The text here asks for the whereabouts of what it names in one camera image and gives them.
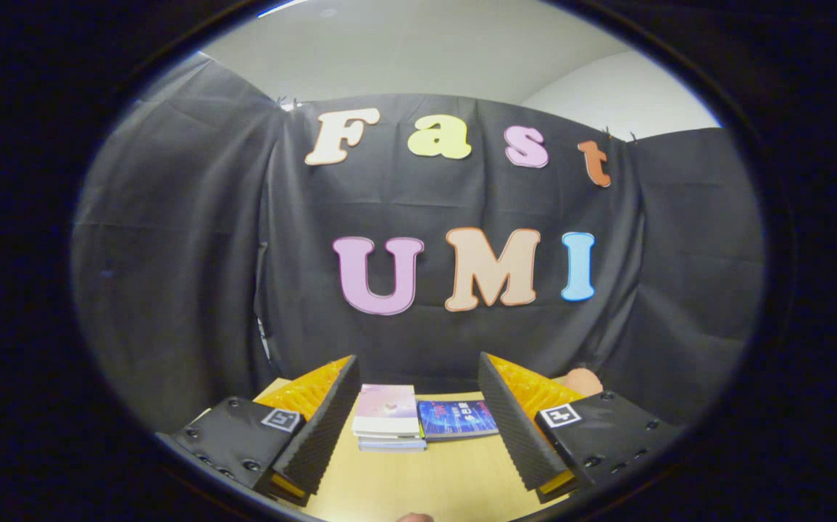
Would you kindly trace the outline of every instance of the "black cloth backdrop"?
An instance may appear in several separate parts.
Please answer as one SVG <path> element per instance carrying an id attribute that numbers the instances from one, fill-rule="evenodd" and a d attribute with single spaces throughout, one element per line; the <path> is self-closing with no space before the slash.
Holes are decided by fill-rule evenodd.
<path id="1" fill-rule="evenodd" d="M 368 108 L 381 119 L 345 145 L 344 162 L 306 165 L 318 115 Z M 470 155 L 410 152 L 426 115 L 466 122 Z M 509 162 L 511 125 L 544 135 L 547 166 Z M 587 175 L 577 149 L 587 140 L 606 152 L 606 189 Z M 455 262 L 445 235 L 460 227 L 481 228 L 495 254 L 517 228 L 540 232 L 537 300 L 445 310 Z M 595 237 L 595 294 L 580 302 L 560 296 L 561 237 L 571 231 Z M 374 241 L 375 294 L 394 287 L 386 241 L 424 241 L 408 310 L 378 316 L 346 303 L 332 250 L 343 236 Z M 749 175 L 723 129 L 626 143 L 460 96 L 359 96 L 286 112 L 196 55 L 107 139 L 71 254 L 97 363 L 152 429 L 177 429 L 226 394 L 253 397 L 275 376 L 351 353 L 365 382 L 471 390 L 481 350 L 547 376 L 590 368 L 608 389 L 680 423 L 716 396 L 753 331 L 763 240 Z"/>

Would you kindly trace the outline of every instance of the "stack of books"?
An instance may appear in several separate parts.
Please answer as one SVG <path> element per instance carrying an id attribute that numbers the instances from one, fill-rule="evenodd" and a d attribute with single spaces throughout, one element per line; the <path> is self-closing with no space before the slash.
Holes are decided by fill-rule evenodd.
<path id="1" fill-rule="evenodd" d="M 353 429 L 361 452 L 411 453 L 428 448 L 411 384 L 363 384 Z"/>

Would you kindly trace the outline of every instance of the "pink book cover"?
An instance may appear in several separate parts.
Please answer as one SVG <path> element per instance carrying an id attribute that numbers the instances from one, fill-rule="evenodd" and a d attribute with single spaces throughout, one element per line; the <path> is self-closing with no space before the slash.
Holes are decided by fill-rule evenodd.
<path id="1" fill-rule="evenodd" d="M 419 433 L 415 387 L 411 384 L 363 384 L 357 397 L 354 432 L 391 435 Z"/>

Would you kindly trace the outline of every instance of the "letter u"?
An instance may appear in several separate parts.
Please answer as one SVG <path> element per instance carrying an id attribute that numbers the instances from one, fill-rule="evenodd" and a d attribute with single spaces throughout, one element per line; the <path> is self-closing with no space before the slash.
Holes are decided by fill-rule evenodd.
<path id="1" fill-rule="evenodd" d="M 374 244 L 366 238 L 339 238 L 334 250 L 338 253 L 341 291 L 352 307 L 381 316 L 392 316 L 408 310 L 415 300 L 415 258 L 425 251 L 425 244 L 415 238 L 392 238 L 386 251 L 395 258 L 395 290 L 389 295 L 376 295 L 367 282 L 366 257 Z"/>

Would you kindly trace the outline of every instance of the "table surface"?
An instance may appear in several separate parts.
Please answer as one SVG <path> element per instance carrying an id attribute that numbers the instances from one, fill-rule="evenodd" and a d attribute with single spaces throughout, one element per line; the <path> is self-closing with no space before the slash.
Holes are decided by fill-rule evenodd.
<path id="1" fill-rule="evenodd" d="M 277 379 L 259 396 L 288 383 Z M 479 400 L 480 392 L 418 394 L 418 400 Z M 395 522 L 406 513 L 428 513 L 435 522 L 504 522 L 561 502 L 538 501 L 521 482 L 501 437 L 428 442 L 421 453 L 361 452 L 353 412 L 325 470 L 318 494 L 305 508 L 330 522 Z"/>

